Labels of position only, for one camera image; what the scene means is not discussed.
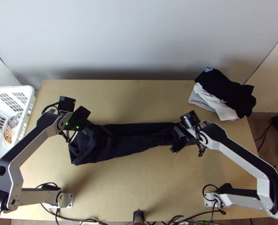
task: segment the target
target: folded clothes pile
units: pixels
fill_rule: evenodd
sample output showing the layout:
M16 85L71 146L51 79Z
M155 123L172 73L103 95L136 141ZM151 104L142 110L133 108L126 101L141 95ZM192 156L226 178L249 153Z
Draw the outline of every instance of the folded clothes pile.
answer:
M205 69L194 81L189 103L216 112L221 121L250 116L256 105L254 86L232 82L217 69Z

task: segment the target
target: power cord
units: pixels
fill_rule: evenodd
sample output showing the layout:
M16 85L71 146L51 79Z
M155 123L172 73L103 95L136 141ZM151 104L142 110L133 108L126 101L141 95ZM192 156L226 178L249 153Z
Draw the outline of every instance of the power cord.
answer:
M48 184L53 184L54 186L58 187L58 185L56 185L55 183L53 182L48 182L48 183L43 183L43 184L40 184L38 185L36 188L39 188L43 185L48 185ZM67 218L67 217L64 217L64 216L60 216L58 215L59 212L60 212L60 209L61 208L57 208L56 210L56 213L53 213L52 211L49 211L47 208L44 207L44 205L42 203L40 203L40 205L43 207L43 209L45 211L47 211L49 214L52 214L55 216L55 221L56 221L56 224L59 225L59 222L58 222L58 218L61 218L61 219L64 219L64 220L67 220L67 221L74 221L74 222L81 222L80 225L84 222L92 222L92 223L99 223L100 225L108 225L107 223L104 223L102 221L99 221L99 220L96 220L96 219L72 219L72 218Z
M267 135L268 130L270 129L271 125L272 125L272 123L270 123L270 124L268 125L268 127L264 130L264 132L263 132L263 134L261 135L261 137L259 137L258 139L254 140L254 141L258 141L258 140L260 140L260 139L264 136L263 141L262 141L260 147L258 148L258 152L260 151L261 147L263 146L263 144L264 144L264 142L265 142L266 135Z

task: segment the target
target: wooden table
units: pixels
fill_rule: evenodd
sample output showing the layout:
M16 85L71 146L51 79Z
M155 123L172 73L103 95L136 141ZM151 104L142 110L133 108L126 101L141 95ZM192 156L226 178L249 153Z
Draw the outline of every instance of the wooden table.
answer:
M195 110L200 120L220 124L228 136L257 154L246 118L221 122L218 116L188 98L194 81L137 80L59 80L43 81L28 123L34 128L42 109L57 102L60 95L75 98L91 111L95 124L179 122L180 116ZM131 221L133 211L145 211L147 221L168 221L175 215L189 217L210 211L204 206L202 188L206 184L235 188L256 188L256 179L218 151L207 149L198 157L197 146L171 153L169 146L104 162L74 166L62 136L49 138L21 167L23 187L55 182L75 195L71 209L61 215L71 218L93 218L102 221ZM232 206L224 208L225 216L214 219L266 217L265 212ZM207 220L210 214L198 217ZM2 214L3 218L54 220L39 204L22 206Z

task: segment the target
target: metal bracket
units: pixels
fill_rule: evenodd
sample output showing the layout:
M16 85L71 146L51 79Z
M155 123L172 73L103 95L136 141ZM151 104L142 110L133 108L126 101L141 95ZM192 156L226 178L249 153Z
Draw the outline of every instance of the metal bracket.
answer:
M73 205L73 194L61 192L57 198L57 205L45 204L48 209L58 209L58 208L71 208Z

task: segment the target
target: clothing label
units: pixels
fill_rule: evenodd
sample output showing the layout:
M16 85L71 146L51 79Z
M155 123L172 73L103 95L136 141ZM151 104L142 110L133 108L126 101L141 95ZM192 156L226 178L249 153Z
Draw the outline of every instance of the clothing label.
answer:
M213 68L207 67L204 71L209 72L209 71L212 71L212 70L213 70Z

